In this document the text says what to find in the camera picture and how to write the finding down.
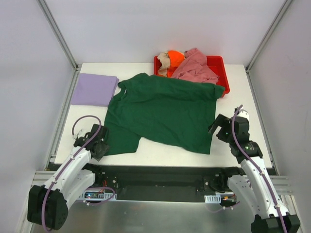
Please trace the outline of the front aluminium rail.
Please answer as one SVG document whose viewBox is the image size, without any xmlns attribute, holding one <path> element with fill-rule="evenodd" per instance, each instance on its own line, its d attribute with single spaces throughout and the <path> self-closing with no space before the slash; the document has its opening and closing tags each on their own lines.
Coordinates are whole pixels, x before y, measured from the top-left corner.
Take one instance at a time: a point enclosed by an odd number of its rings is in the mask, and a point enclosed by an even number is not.
<svg viewBox="0 0 311 233">
<path fill-rule="evenodd" d="M 34 185 L 41 186 L 45 181 L 54 175 L 55 171 L 36 171 L 31 187 Z M 279 195 L 293 195 L 294 189 L 290 184 L 290 180 L 286 176 L 271 175 L 270 180 Z"/>
</svg>

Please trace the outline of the orange t shirt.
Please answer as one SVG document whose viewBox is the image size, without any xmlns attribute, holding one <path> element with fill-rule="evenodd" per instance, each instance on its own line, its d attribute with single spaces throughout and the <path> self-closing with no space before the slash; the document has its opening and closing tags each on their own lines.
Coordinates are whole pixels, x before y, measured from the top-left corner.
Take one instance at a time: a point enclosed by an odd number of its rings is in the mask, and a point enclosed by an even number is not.
<svg viewBox="0 0 311 233">
<path fill-rule="evenodd" d="M 173 73 L 175 72 L 175 70 L 181 65 L 181 63 L 185 60 L 185 56 L 184 53 L 181 53 L 179 51 L 175 51 L 175 50 L 170 50 L 167 51 L 169 54 L 169 58 L 171 60 L 171 66 L 168 69 L 168 78 L 171 78 L 173 76 Z"/>
</svg>

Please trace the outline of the green t shirt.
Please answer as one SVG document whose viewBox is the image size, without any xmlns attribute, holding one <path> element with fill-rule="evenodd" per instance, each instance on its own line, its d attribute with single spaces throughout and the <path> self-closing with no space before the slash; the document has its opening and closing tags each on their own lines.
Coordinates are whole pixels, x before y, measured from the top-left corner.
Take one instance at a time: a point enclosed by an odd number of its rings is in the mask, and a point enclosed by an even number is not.
<svg viewBox="0 0 311 233">
<path fill-rule="evenodd" d="M 118 83 L 120 91 L 109 103 L 108 155 L 134 153 L 141 138 L 209 154 L 209 126 L 224 88 L 140 73 Z"/>
</svg>

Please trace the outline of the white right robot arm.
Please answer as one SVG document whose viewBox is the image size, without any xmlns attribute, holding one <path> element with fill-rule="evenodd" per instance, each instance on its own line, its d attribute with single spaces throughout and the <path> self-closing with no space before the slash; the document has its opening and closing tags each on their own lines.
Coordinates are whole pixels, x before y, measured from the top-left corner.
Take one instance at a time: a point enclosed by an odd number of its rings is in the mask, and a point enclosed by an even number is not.
<svg viewBox="0 0 311 233">
<path fill-rule="evenodd" d="M 217 138 L 229 144 L 230 151 L 241 166 L 223 168 L 209 182 L 218 193 L 232 191 L 239 201 L 248 205 L 254 215 L 253 233 L 296 233 L 300 228 L 297 215 L 290 214 L 269 177 L 258 144 L 249 139 L 248 113 L 238 110 L 232 118 L 219 114 L 209 126 Z"/>
</svg>

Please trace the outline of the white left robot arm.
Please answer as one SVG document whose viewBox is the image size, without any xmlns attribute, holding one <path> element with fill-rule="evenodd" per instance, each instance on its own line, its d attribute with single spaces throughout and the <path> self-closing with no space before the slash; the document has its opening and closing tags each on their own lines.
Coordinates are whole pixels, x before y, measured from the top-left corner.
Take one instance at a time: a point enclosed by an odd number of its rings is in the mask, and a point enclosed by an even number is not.
<svg viewBox="0 0 311 233">
<path fill-rule="evenodd" d="M 104 189 L 104 174 L 90 160 L 101 160 L 108 152 L 109 130 L 93 124 L 91 131 L 78 137 L 59 169 L 42 185 L 29 191 L 27 220 L 51 230 L 65 223 L 69 209 L 89 188 Z"/>
</svg>

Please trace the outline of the pink t shirt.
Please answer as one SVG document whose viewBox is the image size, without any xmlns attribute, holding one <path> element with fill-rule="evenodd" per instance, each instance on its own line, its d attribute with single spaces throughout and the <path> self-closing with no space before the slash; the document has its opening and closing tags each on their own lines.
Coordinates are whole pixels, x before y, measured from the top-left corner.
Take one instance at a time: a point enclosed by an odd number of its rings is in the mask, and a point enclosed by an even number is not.
<svg viewBox="0 0 311 233">
<path fill-rule="evenodd" d="M 219 80 L 219 76 L 208 67 L 207 57 L 197 48 L 185 52 L 185 60 L 171 77 L 194 83 L 216 84 Z"/>
</svg>

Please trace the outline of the red plastic bin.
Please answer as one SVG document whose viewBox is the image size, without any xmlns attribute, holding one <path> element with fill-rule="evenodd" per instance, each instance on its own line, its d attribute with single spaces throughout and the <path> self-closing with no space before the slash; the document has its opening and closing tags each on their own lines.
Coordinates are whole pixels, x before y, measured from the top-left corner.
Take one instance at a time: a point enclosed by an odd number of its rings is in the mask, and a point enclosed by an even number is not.
<svg viewBox="0 0 311 233">
<path fill-rule="evenodd" d="M 207 66 L 219 76 L 217 85 L 225 88 L 222 98 L 230 92 L 229 82 L 221 56 L 207 56 Z"/>
</svg>

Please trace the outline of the left aluminium frame post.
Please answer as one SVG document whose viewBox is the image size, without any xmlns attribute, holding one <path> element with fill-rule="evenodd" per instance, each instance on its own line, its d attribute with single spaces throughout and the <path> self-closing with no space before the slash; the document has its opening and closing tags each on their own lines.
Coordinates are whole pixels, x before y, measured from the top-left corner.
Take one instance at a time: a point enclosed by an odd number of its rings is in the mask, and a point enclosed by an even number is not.
<svg viewBox="0 0 311 233">
<path fill-rule="evenodd" d="M 57 39 L 62 51 L 64 52 L 66 58 L 68 59 L 69 63 L 73 67 L 74 70 L 78 70 L 79 64 L 77 63 L 76 59 L 74 58 L 47 2 L 45 0 L 36 0 L 37 4 L 39 5 L 43 15 L 45 16 L 55 38 Z"/>
</svg>

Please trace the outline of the aluminium frame post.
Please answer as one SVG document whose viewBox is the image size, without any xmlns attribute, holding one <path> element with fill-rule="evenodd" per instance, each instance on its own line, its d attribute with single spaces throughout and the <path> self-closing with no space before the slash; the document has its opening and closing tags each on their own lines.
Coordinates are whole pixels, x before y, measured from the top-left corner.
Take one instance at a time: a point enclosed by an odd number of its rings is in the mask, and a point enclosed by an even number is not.
<svg viewBox="0 0 311 233">
<path fill-rule="evenodd" d="M 47 2 L 45 0 L 36 0 L 37 4 L 39 5 L 43 15 L 45 16 L 55 38 L 57 39 L 62 51 L 64 52 L 66 58 L 68 59 L 69 63 L 73 67 L 74 70 L 78 70 L 79 64 L 77 63 L 76 59 L 74 58 Z"/>
<path fill-rule="evenodd" d="M 258 45 L 255 53 L 253 54 L 250 62 L 245 67 L 246 73 L 249 73 L 250 70 L 252 69 L 252 67 L 255 64 L 255 62 L 256 62 L 258 56 L 260 55 L 261 51 L 264 49 L 266 44 L 271 39 L 272 35 L 274 34 L 275 30 L 277 29 L 278 25 L 280 24 L 280 22 L 284 18 L 285 14 L 289 10 L 289 8 L 293 2 L 294 2 L 294 0 L 285 0 L 283 2 L 281 8 L 277 12 L 277 14 L 276 14 L 275 18 L 273 19 L 271 25 L 269 26 L 267 32 L 265 33 L 264 37 L 262 38 L 261 42 L 259 43 L 259 45 Z"/>
</svg>

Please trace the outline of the beige t shirt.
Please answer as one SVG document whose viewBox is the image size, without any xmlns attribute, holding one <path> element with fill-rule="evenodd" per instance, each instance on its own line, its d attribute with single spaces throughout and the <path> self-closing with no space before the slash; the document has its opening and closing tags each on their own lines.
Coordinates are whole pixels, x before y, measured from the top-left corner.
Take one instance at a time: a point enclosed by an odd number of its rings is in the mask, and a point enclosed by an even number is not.
<svg viewBox="0 0 311 233">
<path fill-rule="evenodd" d="M 165 76 L 167 77 L 168 76 L 168 69 L 170 68 L 171 66 L 171 60 L 169 58 L 169 54 L 168 52 L 162 52 L 160 53 L 158 56 L 157 56 L 157 59 L 160 61 L 161 63 L 161 66 L 158 70 L 158 74 L 160 76 Z"/>
</svg>

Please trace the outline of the folded lavender t shirt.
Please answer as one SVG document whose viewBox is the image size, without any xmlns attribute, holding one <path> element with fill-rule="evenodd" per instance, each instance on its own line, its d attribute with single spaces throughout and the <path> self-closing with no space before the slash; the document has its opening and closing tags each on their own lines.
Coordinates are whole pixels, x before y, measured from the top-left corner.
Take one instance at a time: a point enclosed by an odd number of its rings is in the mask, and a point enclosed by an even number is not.
<svg viewBox="0 0 311 233">
<path fill-rule="evenodd" d="M 114 96 L 118 82 L 116 76 L 80 73 L 70 103 L 107 107 Z"/>
</svg>

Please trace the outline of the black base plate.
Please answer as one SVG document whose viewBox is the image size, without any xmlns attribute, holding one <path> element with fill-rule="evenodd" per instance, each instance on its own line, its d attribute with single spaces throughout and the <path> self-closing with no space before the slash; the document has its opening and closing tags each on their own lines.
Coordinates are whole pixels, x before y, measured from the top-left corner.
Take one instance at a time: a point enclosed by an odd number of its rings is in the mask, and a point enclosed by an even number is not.
<svg viewBox="0 0 311 233">
<path fill-rule="evenodd" d="M 100 166 L 83 167 L 95 173 L 94 187 L 109 187 L 118 200 L 204 202 L 204 197 L 228 191 L 227 179 L 244 175 L 238 167 Z"/>
</svg>

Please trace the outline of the right aluminium frame post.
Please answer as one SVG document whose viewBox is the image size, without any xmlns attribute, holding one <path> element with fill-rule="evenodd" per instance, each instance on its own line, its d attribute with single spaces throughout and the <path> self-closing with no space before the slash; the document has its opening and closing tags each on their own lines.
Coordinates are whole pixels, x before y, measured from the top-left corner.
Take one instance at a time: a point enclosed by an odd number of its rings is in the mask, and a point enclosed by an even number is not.
<svg viewBox="0 0 311 233">
<path fill-rule="evenodd" d="M 258 45 L 255 53 L 253 54 L 250 62 L 245 67 L 246 73 L 249 73 L 250 70 L 252 69 L 252 67 L 255 64 L 255 62 L 256 62 L 258 56 L 260 55 L 261 51 L 264 49 L 266 44 L 271 39 L 272 35 L 274 34 L 275 30 L 277 29 L 278 25 L 280 24 L 280 22 L 284 18 L 285 14 L 289 10 L 289 8 L 293 2 L 294 2 L 294 0 L 285 0 L 283 2 L 281 8 L 277 12 L 277 14 L 276 14 L 275 18 L 273 19 L 271 25 L 269 26 L 267 32 L 265 33 L 264 37 L 262 38 L 261 42 L 259 43 L 259 45 Z"/>
</svg>

